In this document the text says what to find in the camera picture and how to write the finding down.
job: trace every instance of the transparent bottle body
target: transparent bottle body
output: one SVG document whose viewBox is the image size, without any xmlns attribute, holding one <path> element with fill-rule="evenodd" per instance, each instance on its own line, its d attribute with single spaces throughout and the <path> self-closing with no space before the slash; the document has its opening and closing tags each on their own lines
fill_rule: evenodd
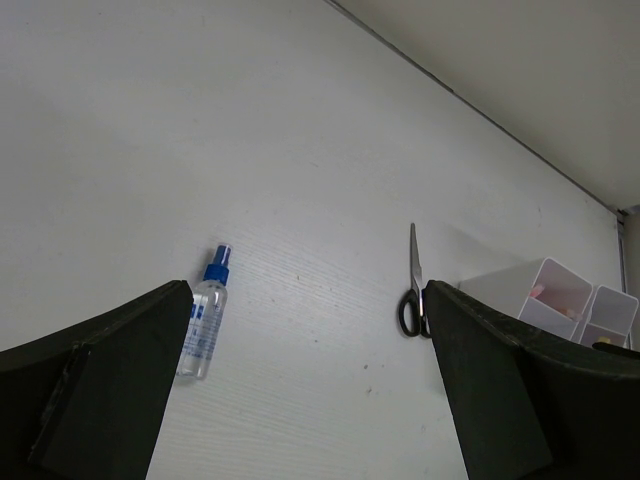
<svg viewBox="0 0 640 480">
<path fill-rule="evenodd" d="M 227 289 L 215 280 L 206 280 L 193 290 L 191 319 L 176 375 L 205 379 L 226 302 Z"/>
</svg>

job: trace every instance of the table surface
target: table surface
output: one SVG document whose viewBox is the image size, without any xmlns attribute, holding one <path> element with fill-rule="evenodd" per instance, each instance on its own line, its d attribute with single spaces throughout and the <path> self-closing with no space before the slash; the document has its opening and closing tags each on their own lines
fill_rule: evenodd
<svg viewBox="0 0 640 480">
<path fill-rule="evenodd" d="M 412 221 L 425 279 L 619 287 L 610 212 L 319 0 L 12 0 L 0 44 L 0 349 L 234 246 L 150 480 L 466 478 L 396 324 Z"/>
</svg>

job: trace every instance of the clear plastic bottle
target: clear plastic bottle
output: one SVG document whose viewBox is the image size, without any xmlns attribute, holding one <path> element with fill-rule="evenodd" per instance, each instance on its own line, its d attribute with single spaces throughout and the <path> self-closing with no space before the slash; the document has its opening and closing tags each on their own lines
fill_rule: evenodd
<svg viewBox="0 0 640 480">
<path fill-rule="evenodd" d="M 227 302 L 231 247 L 219 245 L 203 281 L 193 290 L 193 307 L 176 375 L 204 380 Z"/>
</svg>

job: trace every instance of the blue bottle cap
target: blue bottle cap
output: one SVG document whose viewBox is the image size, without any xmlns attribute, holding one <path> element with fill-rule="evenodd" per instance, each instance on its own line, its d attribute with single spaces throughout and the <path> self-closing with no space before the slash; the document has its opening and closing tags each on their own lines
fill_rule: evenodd
<svg viewBox="0 0 640 480">
<path fill-rule="evenodd" d="M 214 280 L 222 285 L 227 285 L 229 278 L 229 257 L 231 256 L 231 246 L 221 243 L 218 245 L 213 261 L 204 272 L 203 280 Z"/>
</svg>

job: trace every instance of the scissors handle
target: scissors handle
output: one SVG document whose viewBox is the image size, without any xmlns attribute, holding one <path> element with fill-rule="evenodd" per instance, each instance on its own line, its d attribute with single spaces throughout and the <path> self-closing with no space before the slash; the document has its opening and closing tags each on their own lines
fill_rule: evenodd
<svg viewBox="0 0 640 480">
<path fill-rule="evenodd" d="M 400 299 L 400 304 L 398 305 L 398 323 L 400 323 L 402 333 L 407 337 L 412 338 L 422 335 L 424 338 L 431 338 L 431 334 L 429 334 L 427 328 L 427 319 L 420 316 L 419 302 L 418 294 L 413 289 L 407 290 L 407 293 Z M 411 316 L 410 325 L 407 325 L 407 321 L 404 318 L 404 311 L 407 305 L 409 306 Z"/>
</svg>

